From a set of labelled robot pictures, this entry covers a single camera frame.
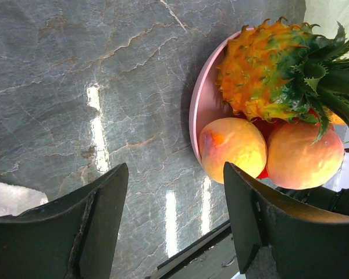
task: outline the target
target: peach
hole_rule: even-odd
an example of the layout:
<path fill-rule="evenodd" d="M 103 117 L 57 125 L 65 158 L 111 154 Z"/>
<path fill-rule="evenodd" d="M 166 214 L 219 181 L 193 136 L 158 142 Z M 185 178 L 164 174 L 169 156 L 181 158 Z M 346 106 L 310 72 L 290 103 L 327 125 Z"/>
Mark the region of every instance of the peach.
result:
<path fill-rule="evenodd" d="M 204 171 L 223 184 L 223 166 L 230 162 L 256 178 L 266 165 L 266 143 L 261 132 L 239 118 L 217 119 L 203 128 L 199 150 Z"/>
<path fill-rule="evenodd" d="M 333 124 L 336 124 L 336 125 L 345 125 L 345 122 L 343 119 L 339 118 L 336 114 L 332 113 L 330 115 L 330 121 L 331 123 Z"/>
<path fill-rule="evenodd" d="M 314 124 L 298 122 L 283 124 L 270 135 L 266 167 L 277 186 L 318 187 L 338 171 L 344 159 L 344 145 L 333 130 L 313 144 L 318 131 Z"/>

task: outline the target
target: red fruit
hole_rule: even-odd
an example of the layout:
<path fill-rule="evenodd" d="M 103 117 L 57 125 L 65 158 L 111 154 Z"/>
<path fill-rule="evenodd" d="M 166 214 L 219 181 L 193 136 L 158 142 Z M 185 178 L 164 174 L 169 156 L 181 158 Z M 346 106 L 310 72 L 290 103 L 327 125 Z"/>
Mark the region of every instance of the red fruit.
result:
<path fill-rule="evenodd" d="M 308 111 L 308 113 L 310 113 L 311 115 L 314 115 L 316 118 L 318 118 L 318 115 L 315 113 L 315 111 L 313 109 L 310 109 Z"/>
<path fill-rule="evenodd" d="M 328 130 L 315 144 L 319 127 L 286 123 L 268 141 L 267 169 L 273 183 L 287 189 L 307 189 L 327 182 L 339 169 L 344 145 Z"/>
<path fill-rule="evenodd" d="M 256 128 L 261 132 L 265 141 L 268 140 L 271 132 L 282 122 L 280 119 L 272 119 L 272 121 L 273 123 L 269 123 L 259 117 L 252 120 L 253 125 L 255 125 Z"/>
<path fill-rule="evenodd" d="M 268 170 L 265 167 L 264 170 L 262 171 L 262 173 L 260 173 L 260 175 L 257 178 L 258 179 L 264 179 L 264 178 L 268 178 L 268 177 L 269 177 L 269 173 L 268 173 Z"/>

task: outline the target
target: fruit bowl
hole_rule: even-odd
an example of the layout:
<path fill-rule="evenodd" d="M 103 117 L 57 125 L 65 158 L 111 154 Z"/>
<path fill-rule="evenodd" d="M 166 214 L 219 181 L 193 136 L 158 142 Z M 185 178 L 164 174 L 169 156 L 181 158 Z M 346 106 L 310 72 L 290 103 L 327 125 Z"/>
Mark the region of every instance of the fruit bowl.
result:
<path fill-rule="evenodd" d="M 234 116 L 232 108 L 229 105 L 222 104 L 222 94 L 219 91 L 219 86 L 215 84 L 218 75 L 216 66 L 221 63 L 224 57 L 223 50 L 228 40 L 237 38 L 239 34 L 240 31 L 231 35 L 212 52 L 205 62 L 194 87 L 190 103 L 189 128 L 191 145 L 199 164 L 201 164 L 201 158 L 198 137 L 202 129 L 214 120 Z"/>

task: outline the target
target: round plate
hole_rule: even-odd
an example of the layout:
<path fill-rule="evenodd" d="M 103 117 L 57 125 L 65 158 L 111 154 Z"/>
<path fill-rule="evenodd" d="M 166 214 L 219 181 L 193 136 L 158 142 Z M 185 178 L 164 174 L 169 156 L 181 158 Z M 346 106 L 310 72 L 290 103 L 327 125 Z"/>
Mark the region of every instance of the round plate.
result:
<path fill-rule="evenodd" d="M 218 75 L 216 66 L 221 63 L 224 57 L 223 50 L 228 40 L 238 37 L 239 34 L 240 31 L 231 35 L 212 52 L 205 62 L 194 87 L 190 103 L 189 128 L 191 145 L 200 164 L 201 158 L 198 146 L 200 132 L 214 120 L 234 116 L 229 105 L 222 105 L 222 93 L 219 91 L 219 86 L 215 84 Z"/>

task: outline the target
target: pineapple crown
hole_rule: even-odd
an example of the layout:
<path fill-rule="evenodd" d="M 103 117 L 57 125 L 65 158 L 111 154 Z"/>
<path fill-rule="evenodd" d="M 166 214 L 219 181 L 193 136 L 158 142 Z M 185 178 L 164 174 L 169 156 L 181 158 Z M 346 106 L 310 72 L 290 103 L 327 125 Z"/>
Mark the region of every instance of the pineapple crown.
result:
<path fill-rule="evenodd" d="M 303 24 L 311 33 L 314 25 Z M 344 27 L 338 23 L 337 35 L 329 40 L 315 35 L 323 42 L 320 47 L 303 57 L 296 71 L 296 88 L 306 97 L 310 107 L 318 115 L 318 141 L 330 127 L 329 110 L 338 115 L 349 127 L 349 58 L 342 58 L 349 52 Z"/>

